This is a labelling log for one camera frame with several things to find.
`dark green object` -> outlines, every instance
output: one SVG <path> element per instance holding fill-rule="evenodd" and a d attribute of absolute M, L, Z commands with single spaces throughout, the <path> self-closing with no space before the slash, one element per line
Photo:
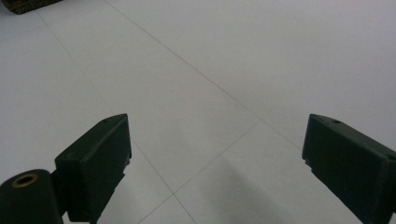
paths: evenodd
<path fill-rule="evenodd" d="M 128 116 L 104 119 L 56 159 L 51 175 L 32 170 L 10 178 L 0 187 L 1 224 L 95 224 L 131 159 Z"/>
<path fill-rule="evenodd" d="M 2 0 L 4 6 L 17 15 L 46 7 L 62 0 Z"/>
<path fill-rule="evenodd" d="M 62 224 L 57 206 L 48 171 L 28 171 L 0 187 L 2 224 Z"/>
<path fill-rule="evenodd" d="M 70 191 L 71 221 L 96 223 L 131 158 L 128 117 L 104 119 L 63 151 L 55 164 Z"/>
<path fill-rule="evenodd" d="M 362 223 L 389 223 L 396 204 L 394 151 L 345 123 L 311 115 L 303 159 Z"/>

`floor tile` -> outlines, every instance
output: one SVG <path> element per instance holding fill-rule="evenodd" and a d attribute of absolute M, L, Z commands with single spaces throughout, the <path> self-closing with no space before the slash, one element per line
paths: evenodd
<path fill-rule="evenodd" d="M 35 11 L 15 15 L 8 11 L 2 3 L 0 4 L 0 41 L 35 29 L 43 24 L 44 22 Z"/>
<path fill-rule="evenodd" d="M 390 220 L 389 224 L 396 224 L 396 216 L 393 213 L 392 219 Z"/>
<path fill-rule="evenodd" d="M 56 4 L 42 7 L 37 12 L 46 23 L 51 23 L 105 3 L 104 0 L 63 0 Z"/>
<path fill-rule="evenodd" d="M 133 157 L 98 224 L 141 221 L 172 195 L 161 178 L 132 144 Z"/>
<path fill-rule="evenodd" d="M 296 146 L 319 113 L 396 150 L 394 1 L 108 2 Z"/>
<path fill-rule="evenodd" d="M 258 118 L 110 6 L 51 29 L 132 136 L 177 190 Z"/>
<path fill-rule="evenodd" d="M 0 42 L 0 181 L 55 157 L 111 116 L 45 26 Z"/>
<path fill-rule="evenodd" d="M 199 223 L 360 223 L 263 122 L 176 193 Z"/>
<path fill-rule="evenodd" d="M 194 224 L 186 210 L 175 196 L 172 196 L 153 213 L 146 217 L 141 224 Z"/>

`brass screw hole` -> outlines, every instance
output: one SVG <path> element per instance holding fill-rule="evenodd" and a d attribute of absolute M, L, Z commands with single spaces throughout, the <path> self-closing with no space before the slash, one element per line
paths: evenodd
<path fill-rule="evenodd" d="M 38 175 L 34 173 L 18 176 L 14 181 L 12 181 L 12 188 L 20 189 L 27 187 L 35 183 L 37 179 Z"/>

